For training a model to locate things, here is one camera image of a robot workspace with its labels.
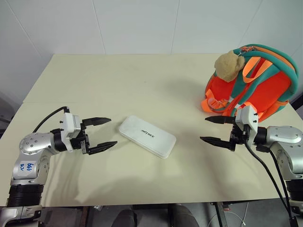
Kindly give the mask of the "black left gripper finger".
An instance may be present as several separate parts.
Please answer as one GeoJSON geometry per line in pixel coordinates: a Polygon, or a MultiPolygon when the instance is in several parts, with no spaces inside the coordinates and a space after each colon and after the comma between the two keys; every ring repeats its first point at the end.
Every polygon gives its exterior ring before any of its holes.
{"type": "Polygon", "coordinates": [[[110,118],[105,117],[93,117],[82,120],[82,127],[87,128],[88,126],[98,126],[110,122],[110,118]]]}
{"type": "Polygon", "coordinates": [[[117,141],[109,141],[109,142],[104,142],[104,143],[98,144],[95,147],[89,148],[87,151],[87,154],[94,155],[94,154],[97,154],[100,152],[104,152],[116,144],[117,144],[117,141]]]}

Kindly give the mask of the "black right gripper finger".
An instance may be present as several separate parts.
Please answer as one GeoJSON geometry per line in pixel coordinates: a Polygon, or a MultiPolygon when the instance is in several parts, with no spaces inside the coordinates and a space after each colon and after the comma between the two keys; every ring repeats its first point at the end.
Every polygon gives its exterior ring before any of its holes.
{"type": "Polygon", "coordinates": [[[235,117],[231,116],[209,116],[205,118],[206,121],[218,124],[235,124],[235,117]]]}
{"type": "Polygon", "coordinates": [[[200,139],[213,146],[226,148],[230,151],[235,151],[235,144],[233,144],[230,141],[224,141],[221,140],[220,138],[215,138],[215,137],[200,137],[200,139]]]}

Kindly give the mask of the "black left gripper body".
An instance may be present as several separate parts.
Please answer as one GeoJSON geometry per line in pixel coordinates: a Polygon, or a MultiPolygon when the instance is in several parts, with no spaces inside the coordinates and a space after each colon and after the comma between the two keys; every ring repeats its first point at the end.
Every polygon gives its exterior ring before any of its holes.
{"type": "Polygon", "coordinates": [[[72,138],[70,142],[73,149],[80,149],[83,154],[90,155],[89,137],[85,132],[87,126],[88,121],[82,121],[82,123],[80,124],[80,131],[78,135],[75,138],[72,138]]]}

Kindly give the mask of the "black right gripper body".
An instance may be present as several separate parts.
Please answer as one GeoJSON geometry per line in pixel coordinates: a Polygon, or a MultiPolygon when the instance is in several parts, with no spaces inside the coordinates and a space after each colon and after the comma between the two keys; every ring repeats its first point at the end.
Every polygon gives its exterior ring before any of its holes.
{"type": "Polygon", "coordinates": [[[245,124],[241,129],[237,124],[234,124],[230,134],[229,150],[235,151],[237,144],[245,144],[249,140],[249,125],[245,124]]]}

